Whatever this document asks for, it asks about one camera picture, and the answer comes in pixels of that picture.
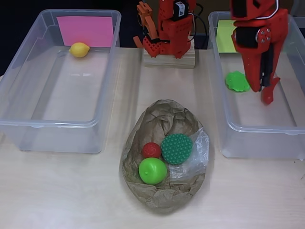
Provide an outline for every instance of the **clear plastic bin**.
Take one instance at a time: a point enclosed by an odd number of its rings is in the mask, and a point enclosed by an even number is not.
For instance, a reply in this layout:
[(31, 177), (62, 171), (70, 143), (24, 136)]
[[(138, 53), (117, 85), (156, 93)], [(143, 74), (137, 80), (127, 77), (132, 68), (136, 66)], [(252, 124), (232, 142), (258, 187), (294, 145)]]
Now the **clear plastic bin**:
[(216, 43), (219, 20), (228, 12), (209, 16), (210, 42), (217, 74), (211, 78), (221, 150), (226, 157), (305, 159), (305, 39), (289, 17), (286, 38), (276, 74), (281, 77), (274, 101), (265, 106), (260, 93), (236, 93), (224, 78), (244, 66), (239, 53), (219, 53)]
[[(112, 17), (110, 48), (73, 58), (58, 16)], [(114, 10), (45, 10), (0, 82), (0, 130), (22, 150), (98, 153), (108, 133), (121, 15)]]

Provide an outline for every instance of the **plastic green apple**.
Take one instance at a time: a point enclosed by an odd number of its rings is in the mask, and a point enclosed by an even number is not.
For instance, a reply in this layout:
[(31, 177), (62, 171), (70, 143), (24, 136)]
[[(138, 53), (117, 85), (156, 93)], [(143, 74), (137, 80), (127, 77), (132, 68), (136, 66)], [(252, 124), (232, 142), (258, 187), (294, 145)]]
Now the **plastic green apple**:
[(140, 163), (139, 174), (145, 184), (156, 185), (166, 178), (167, 168), (160, 159), (150, 157)]

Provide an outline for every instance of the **lemon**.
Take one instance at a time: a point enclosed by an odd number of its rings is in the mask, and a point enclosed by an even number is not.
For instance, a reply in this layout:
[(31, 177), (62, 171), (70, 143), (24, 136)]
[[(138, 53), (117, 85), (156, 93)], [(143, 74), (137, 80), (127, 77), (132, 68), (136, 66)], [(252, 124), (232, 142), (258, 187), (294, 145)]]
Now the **lemon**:
[(71, 48), (69, 49), (69, 52), (78, 58), (84, 57), (87, 55), (90, 47), (82, 42), (76, 42), (74, 43)]

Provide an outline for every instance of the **red robotic arm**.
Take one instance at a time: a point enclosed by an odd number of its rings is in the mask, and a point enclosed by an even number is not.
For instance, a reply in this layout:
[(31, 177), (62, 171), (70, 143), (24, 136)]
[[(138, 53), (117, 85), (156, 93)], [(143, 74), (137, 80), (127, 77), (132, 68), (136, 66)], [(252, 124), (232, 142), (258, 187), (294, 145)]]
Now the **red robotic arm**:
[(262, 90), (262, 101), (273, 101), (278, 59), (288, 34), (288, 11), (271, 9), (275, 0), (231, 0), (231, 16), (237, 27), (232, 40), (242, 55), (244, 71), (252, 90)]
[[(192, 29), (193, 17), (189, 15), (196, 6), (196, 0), (160, 0), (158, 14), (158, 31), (151, 20), (151, 9), (147, 3), (137, 6), (140, 24), (144, 27), (143, 47), (151, 57), (159, 54), (171, 54), (181, 58), (189, 49), (188, 35)], [(134, 38), (138, 47), (139, 38)]]

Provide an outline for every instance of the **light wood tabletop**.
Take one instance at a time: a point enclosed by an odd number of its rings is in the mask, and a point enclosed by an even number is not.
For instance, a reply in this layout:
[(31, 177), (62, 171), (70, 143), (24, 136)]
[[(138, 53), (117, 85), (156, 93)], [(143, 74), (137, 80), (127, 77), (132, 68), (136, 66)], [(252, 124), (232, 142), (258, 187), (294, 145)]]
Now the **light wood tabletop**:
[[(305, 162), (227, 159), (219, 151), (210, 77), (211, 51), (190, 69), (141, 67), (141, 51), (118, 50), (106, 148), (97, 155), (23, 152), (0, 136), (1, 229), (304, 229)], [(174, 99), (211, 139), (203, 186), (180, 210), (144, 207), (120, 171), (125, 141), (141, 113)]]

